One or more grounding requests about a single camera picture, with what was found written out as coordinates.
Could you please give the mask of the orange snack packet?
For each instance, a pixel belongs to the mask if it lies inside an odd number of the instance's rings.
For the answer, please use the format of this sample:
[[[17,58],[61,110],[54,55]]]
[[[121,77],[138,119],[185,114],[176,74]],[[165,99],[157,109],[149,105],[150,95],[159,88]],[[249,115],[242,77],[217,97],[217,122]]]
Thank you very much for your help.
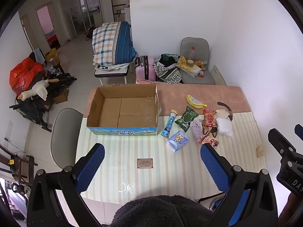
[[[217,128],[216,127],[202,127],[202,138],[201,144],[210,144],[214,149],[217,149],[219,141],[217,138]]]

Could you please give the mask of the white soft bag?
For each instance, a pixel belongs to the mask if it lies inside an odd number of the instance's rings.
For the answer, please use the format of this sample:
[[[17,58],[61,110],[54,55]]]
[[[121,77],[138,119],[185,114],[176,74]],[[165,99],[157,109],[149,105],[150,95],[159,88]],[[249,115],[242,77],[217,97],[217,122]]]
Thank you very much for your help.
[[[232,122],[229,118],[216,118],[217,132],[219,135],[233,137]]]

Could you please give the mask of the lilac plush cloth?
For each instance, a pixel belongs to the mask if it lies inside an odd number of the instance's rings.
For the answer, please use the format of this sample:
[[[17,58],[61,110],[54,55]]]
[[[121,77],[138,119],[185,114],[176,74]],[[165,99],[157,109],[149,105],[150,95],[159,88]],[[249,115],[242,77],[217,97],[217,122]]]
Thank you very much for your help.
[[[202,137],[203,137],[201,123],[194,120],[194,121],[191,122],[190,127],[193,131],[195,141],[198,142],[198,143],[201,143],[201,140],[202,140]]]

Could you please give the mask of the light blue cat tissue pack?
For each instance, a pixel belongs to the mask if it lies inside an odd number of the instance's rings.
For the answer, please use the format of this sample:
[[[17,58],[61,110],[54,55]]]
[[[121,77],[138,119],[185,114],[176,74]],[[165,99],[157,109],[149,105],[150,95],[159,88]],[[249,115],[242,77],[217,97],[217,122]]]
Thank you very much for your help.
[[[166,144],[172,149],[173,152],[177,152],[182,147],[184,147],[190,141],[189,137],[182,131],[178,131],[173,136],[171,136]]]

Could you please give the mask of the red snack packet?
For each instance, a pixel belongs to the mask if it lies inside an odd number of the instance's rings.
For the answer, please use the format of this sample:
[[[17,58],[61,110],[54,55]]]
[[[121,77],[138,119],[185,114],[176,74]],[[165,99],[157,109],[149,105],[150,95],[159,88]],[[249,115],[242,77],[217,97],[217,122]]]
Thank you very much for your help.
[[[203,126],[216,128],[215,111],[210,109],[203,110]]]

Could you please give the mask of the green snack packet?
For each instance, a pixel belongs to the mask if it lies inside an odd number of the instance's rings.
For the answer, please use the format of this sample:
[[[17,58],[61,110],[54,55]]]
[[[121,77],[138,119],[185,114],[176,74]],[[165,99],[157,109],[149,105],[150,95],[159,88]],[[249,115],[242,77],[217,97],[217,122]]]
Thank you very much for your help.
[[[184,131],[187,132],[191,122],[198,117],[199,114],[193,110],[191,107],[187,106],[185,112],[182,114],[181,118],[175,121],[175,123]]]

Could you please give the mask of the yellow banana-shaped sponge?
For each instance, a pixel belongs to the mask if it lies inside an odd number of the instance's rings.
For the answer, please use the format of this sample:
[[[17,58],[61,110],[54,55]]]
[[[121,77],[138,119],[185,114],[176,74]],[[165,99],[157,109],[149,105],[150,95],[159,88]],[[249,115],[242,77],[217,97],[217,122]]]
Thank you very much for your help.
[[[188,102],[188,104],[196,109],[203,109],[203,108],[207,108],[208,106],[204,103],[202,103],[201,101],[197,100],[196,98],[194,98],[191,95],[187,95],[186,96],[186,101]]]

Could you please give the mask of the blue tube packet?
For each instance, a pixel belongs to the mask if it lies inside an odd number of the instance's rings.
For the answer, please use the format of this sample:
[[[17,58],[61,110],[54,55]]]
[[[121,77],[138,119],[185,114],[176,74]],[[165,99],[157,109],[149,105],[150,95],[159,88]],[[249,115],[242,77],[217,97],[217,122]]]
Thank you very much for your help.
[[[170,131],[172,129],[172,125],[173,125],[173,122],[175,121],[176,117],[178,115],[178,112],[174,109],[171,110],[170,112],[170,116],[169,116],[169,119],[165,125],[165,128],[163,129],[163,131],[161,132],[161,135],[165,138],[169,138],[169,135],[170,135]]]

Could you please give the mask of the black fleece garment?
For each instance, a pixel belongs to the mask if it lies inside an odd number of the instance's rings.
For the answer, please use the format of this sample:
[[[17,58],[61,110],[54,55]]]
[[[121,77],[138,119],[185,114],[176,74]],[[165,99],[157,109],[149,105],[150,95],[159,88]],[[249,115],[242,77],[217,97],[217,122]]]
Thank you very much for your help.
[[[212,214],[183,196],[151,196],[119,208],[110,226],[203,226]]]

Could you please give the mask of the small brown cardboard box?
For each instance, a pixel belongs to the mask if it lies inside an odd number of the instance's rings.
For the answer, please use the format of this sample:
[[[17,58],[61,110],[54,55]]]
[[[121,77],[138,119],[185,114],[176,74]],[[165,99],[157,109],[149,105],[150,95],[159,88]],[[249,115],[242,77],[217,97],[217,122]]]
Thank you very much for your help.
[[[68,101],[68,95],[69,95],[68,88],[64,88],[62,89],[62,91],[57,97],[53,98],[53,102],[56,104],[66,102]]]

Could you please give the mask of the black cart with clutter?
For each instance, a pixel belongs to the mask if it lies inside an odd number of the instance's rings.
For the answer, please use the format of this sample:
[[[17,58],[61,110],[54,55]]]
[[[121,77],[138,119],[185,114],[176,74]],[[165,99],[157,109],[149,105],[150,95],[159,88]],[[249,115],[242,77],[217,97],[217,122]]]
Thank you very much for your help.
[[[48,122],[44,121],[44,114],[49,112],[51,107],[53,106],[53,98],[57,97],[62,89],[68,88],[73,84],[77,78],[71,76],[70,73],[54,75],[52,74],[50,78],[47,79],[59,79],[57,83],[50,83],[46,88],[48,94],[46,101],[42,100],[38,95],[30,97],[25,101],[18,100],[17,97],[15,99],[15,104],[11,105],[9,108],[12,110],[16,110],[20,113],[22,117],[25,119],[38,124],[42,129],[51,132],[49,128]],[[36,82],[40,80],[47,80],[44,75],[38,74],[33,82],[29,86],[29,90],[33,87]]]

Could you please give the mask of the white goose plush toy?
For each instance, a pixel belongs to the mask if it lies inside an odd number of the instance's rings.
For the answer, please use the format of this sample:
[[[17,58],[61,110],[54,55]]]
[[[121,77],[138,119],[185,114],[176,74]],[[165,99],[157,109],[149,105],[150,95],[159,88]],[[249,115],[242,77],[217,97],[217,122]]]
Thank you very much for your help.
[[[46,88],[50,83],[57,82],[59,82],[59,79],[40,80],[39,82],[36,82],[30,90],[22,92],[17,99],[25,101],[30,97],[38,95],[42,100],[46,101],[48,94]]]

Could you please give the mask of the folding cot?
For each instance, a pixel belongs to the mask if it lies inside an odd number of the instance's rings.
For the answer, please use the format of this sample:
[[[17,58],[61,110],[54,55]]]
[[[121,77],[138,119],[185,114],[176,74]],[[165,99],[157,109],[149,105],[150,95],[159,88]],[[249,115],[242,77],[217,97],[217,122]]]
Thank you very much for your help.
[[[102,79],[112,77],[123,77],[124,83],[127,84],[127,75],[129,71],[131,72],[131,63],[116,66],[98,66],[95,68],[94,76],[99,79],[102,86]]]

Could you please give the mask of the patterned tote bag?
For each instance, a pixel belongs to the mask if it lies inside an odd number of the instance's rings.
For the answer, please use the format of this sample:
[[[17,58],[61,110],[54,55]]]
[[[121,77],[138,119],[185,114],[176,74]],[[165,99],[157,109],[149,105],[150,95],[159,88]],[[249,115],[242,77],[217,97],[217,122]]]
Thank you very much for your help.
[[[161,54],[160,57],[154,60],[152,65],[156,80],[168,84],[181,84],[182,75],[178,68],[178,61],[180,56],[177,54]]]

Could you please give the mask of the blue folded blanket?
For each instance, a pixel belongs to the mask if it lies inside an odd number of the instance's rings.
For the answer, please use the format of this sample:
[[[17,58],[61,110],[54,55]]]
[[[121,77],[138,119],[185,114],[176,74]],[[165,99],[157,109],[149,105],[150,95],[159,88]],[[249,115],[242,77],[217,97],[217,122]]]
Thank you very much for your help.
[[[130,24],[128,22],[119,22],[119,33],[115,50],[115,64],[131,63],[137,52],[133,47],[130,35]]]

